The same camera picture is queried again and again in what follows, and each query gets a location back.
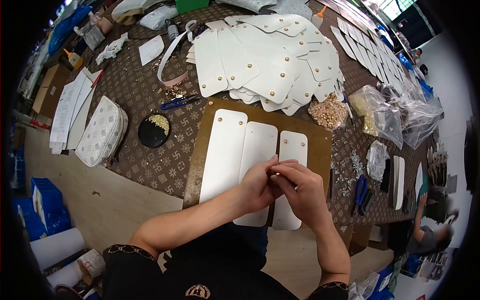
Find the hand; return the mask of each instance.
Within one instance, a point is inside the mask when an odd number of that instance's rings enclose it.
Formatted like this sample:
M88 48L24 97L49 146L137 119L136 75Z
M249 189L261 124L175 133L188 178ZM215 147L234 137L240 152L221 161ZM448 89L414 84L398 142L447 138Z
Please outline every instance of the hand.
M297 218L314 231L325 220L331 220L332 214L328 211L325 200L324 181L320 175L299 163L273 166L272 171L283 175L273 175L271 179L283 191ZM298 186L296 190L289 180Z
M278 156L274 155L270 160L252 166L239 184L238 188L242 196L242 215L254 213L269 206L276 198L283 195L281 189L269 181L272 166L278 163L298 162L286 160L278 162Z
M420 196L419 207L424 207L427 203L427 193Z

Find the leather strap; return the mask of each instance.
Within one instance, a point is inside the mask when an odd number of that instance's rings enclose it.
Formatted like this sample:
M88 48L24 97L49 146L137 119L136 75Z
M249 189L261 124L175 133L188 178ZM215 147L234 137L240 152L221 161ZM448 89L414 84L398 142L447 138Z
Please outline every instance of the leather strap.
M184 35L187 35L188 36L188 41L189 42L193 41L193 33L190 30L190 28L192 28L196 24L197 24L196 20L191 20L185 25L185 32L182 33L176 39L173 40L173 42L170 44L170 47L168 47L167 51L165 52L165 55L163 56L162 61L160 62L160 65L158 67L158 72L157 72L156 76L158 77L158 80L166 87L174 86L174 85L178 84L179 82L181 82L182 80L185 80L188 77L188 72L185 72L184 74L180 75L179 77L177 77L175 79L172 79L170 81L163 81L162 80L162 72L163 72L163 68L165 68L165 65L167 64L168 59L172 55L173 50L178 45L181 38Z

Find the white roll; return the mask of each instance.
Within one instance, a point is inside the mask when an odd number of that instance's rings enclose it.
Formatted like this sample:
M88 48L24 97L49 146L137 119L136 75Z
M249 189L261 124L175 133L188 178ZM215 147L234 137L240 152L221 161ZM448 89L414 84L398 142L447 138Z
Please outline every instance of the white roll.
M48 282L55 288L59 284L64 284L73 288L82 279L82 271L77 261L66 265L57 272L47 276Z
M84 238L77 228L30 242L41 270L60 262L85 248Z

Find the floor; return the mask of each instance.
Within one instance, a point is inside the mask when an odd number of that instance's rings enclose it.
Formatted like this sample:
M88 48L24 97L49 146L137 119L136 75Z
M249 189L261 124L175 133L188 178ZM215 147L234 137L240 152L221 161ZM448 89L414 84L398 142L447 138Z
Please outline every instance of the floor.
M115 243L126 243L147 219L179 210L182 200L121 177L104 168L89 168L73 151L53 155L49 133L27 128L25 165L27 190L30 177L49 178L63 194L72 225L82 233L88 248L102 252ZM263 271L274 277L300 299L318 285L315 236L310 229L268 231L267 264ZM392 251L367 248L351 259L350 281L368 270L380 271L393 259Z

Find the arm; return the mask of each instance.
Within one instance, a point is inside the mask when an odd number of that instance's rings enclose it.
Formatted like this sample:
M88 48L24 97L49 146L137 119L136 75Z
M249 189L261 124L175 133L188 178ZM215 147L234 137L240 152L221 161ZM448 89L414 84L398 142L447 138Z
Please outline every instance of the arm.
M427 203L427 193L420 196L419 207L417 209L417 214L415 215L415 220L413 221L413 232L412 236L417 242L421 242L425 231L420 229L421 217L423 214L423 208Z
M271 178L285 193L293 213L315 233L322 268L319 286L334 281L348 284L350 256L328 211L322 177L298 163L274 166L272 171L282 175ZM290 182L298 188L295 190Z
M155 216L134 232L129 244L158 258L160 253L181 246L245 214L264 209L280 196L268 183L267 172L278 163L272 159L249 169L240 185L206 202L184 210Z

